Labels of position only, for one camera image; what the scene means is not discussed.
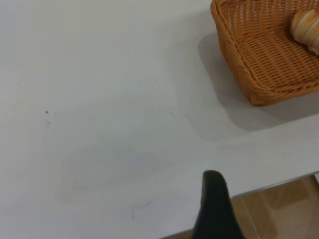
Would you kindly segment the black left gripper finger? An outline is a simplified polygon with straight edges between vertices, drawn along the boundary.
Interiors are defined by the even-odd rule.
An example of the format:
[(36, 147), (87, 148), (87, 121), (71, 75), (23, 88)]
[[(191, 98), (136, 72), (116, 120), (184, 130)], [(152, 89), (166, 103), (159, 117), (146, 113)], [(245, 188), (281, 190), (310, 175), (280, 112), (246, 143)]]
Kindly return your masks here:
[(200, 210), (192, 239), (243, 239), (231, 204), (226, 181), (215, 170), (204, 171)]

